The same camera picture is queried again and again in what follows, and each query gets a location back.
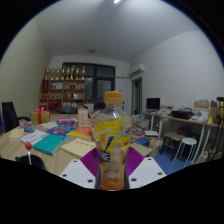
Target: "computer monitor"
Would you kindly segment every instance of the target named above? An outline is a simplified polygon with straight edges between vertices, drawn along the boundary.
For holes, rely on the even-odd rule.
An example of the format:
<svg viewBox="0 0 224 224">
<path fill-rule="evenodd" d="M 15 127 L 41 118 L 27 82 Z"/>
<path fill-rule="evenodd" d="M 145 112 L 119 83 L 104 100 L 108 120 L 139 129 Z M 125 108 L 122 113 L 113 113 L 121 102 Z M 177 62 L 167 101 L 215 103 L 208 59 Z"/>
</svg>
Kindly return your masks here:
<svg viewBox="0 0 224 224">
<path fill-rule="evenodd" d="M 160 110 L 160 98 L 147 98 L 146 99 L 146 110 L 147 111 Z"/>
</svg>

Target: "air conditioner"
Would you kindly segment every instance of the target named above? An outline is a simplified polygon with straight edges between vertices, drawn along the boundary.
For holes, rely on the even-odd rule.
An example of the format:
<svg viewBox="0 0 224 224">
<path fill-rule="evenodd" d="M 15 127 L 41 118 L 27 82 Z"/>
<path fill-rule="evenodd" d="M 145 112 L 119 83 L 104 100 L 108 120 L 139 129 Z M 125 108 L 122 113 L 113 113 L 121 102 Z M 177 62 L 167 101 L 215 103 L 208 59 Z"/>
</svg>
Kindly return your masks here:
<svg viewBox="0 0 224 224">
<path fill-rule="evenodd" d="M 138 64 L 134 67 L 131 68 L 131 72 L 130 72 L 130 77 L 134 76 L 134 75 L 138 75 L 142 72 L 144 72 L 144 65 L 143 64 Z"/>
</svg>

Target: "plastic bottle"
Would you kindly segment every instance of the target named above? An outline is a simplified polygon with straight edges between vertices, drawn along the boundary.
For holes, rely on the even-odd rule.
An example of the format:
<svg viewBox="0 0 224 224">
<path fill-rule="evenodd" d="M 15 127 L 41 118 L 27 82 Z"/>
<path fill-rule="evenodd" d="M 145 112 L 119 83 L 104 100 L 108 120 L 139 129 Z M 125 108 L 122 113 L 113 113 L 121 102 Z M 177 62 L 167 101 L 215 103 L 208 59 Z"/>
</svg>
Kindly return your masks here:
<svg viewBox="0 0 224 224">
<path fill-rule="evenodd" d="M 131 140 L 131 117 L 122 109 L 122 93 L 105 92 L 105 110 L 94 119 L 94 139 L 100 160 L 101 189 L 125 188 L 125 159 Z"/>
</svg>

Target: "blue floor mat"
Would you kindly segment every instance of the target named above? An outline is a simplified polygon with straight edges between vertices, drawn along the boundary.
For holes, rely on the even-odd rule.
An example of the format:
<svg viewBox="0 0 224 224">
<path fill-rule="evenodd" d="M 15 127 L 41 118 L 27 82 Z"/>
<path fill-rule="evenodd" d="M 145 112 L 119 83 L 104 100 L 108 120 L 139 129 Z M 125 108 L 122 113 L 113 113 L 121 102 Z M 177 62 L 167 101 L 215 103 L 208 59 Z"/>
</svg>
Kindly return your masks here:
<svg viewBox="0 0 224 224">
<path fill-rule="evenodd" d="M 170 156 L 166 155 L 166 154 L 157 154 L 156 157 L 154 157 L 154 160 L 158 163 L 158 165 L 161 167 L 161 169 L 165 172 L 166 175 L 170 175 L 172 173 L 175 173 L 181 169 L 183 169 L 183 166 L 186 162 L 186 159 L 181 160 L 176 158 L 175 162 L 172 163 L 170 161 Z M 187 163 L 187 165 L 185 167 L 191 166 L 193 164 L 191 164 L 190 162 Z"/>
</svg>

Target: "white stool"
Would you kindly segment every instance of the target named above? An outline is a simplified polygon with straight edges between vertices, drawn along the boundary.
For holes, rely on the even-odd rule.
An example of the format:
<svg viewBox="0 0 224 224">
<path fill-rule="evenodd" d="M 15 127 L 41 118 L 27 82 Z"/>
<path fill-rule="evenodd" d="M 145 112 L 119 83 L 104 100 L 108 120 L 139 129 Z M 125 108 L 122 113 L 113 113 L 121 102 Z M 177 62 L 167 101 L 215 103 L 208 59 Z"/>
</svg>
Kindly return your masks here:
<svg viewBox="0 0 224 224">
<path fill-rule="evenodd" d="M 188 162 L 188 159 L 189 159 L 189 157 L 190 157 L 190 155 L 191 155 L 191 151 L 192 151 L 192 149 L 193 149 L 193 151 L 192 151 L 191 159 L 192 159 L 192 157 L 193 157 L 193 154 L 194 154 L 194 151 L 195 151 L 195 147 L 196 147 L 197 141 L 196 141 L 194 138 L 183 138 L 183 139 L 181 140 L 181 143 L 180 143 L 180 145 L 179 145 L 179 148 L 178 148 L 178 150 L 177 150 L 177 153 L 176 153 L 176 156 L 175 156 L 175 158 L 174 158 L 174 160 L 173 160 L 173 163 L 175 162 L 175 160 L 176 160 L 176 158 L 177 158 L 177 155 L 178 155 L 178 152 L 180 151 L 180 147 L 181 147 L 182 143 L 184 143 L 184 146 L 185 146 L 185 145 L 191 145 L 190 153 L 189 153 L 189 155 L 188 155 L 188 157 L 187 157 L 187 161 L 186 161 L 186 163 L 184 164 L 184 167 L 185 167 L 186 164 L 187 164 L 187 162 Z"/>
</svg>

